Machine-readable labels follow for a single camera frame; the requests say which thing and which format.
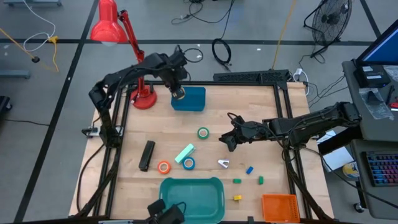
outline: lamp base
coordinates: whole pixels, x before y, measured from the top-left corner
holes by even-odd
[[[146,92],[149,93],[149,95],[147,95],[146,97],[137,97],[137,99],[133,103],[133,105],[140,110],[146,110],[148,108],[151,108],[155,105],[157,99],[155,90],[153,90],[153,92],[151,93],[149,85],[145,85],[144,89]],[[133,100],[137,94],[138,90],[134,90],[130,95],[130,100]]]

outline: tape roll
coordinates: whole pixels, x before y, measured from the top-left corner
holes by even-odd
[[[191,161],[192,164],[190,166],[187,166],[187,161]],[[186,157],[182,162],[182,166],[186,170],[193,170],[193,168],[195,168],[195,160],[192,157]]]
[[[159,164],[157,165],[157,170],[161,173],[161,174],[168,174],[170,172],[170,169],[172,168],[172,166],[170,165],[169,162],[167,161],[160,161]]]
[[[207,139],[209,137],[209,129],[205,127],[201,127],[198,130],[198,138],[200,139]]]

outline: teal plastic tray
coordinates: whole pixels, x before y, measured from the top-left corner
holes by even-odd
[[[159,198],[166,209],[173,204],[185,202],[186,224],[215,224],[222,221],[225,214],[224,186],[216,177],[210,179],[166,178],[160,185]],[[178,206],[181,211],[184,204]]]

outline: computer monitor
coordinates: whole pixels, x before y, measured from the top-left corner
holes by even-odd
[[[360,65],[398,65],[398,20],[357,58]]]

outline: blue block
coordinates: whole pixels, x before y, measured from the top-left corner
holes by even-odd
[[[172,98],[172,107],[178,111],[203,111],[206,104],[204,87],[184,87],[185,96],[181,100]]]
[[[253,171],[253,167],[249,167],[246,171],[247,174],[250,174]]]

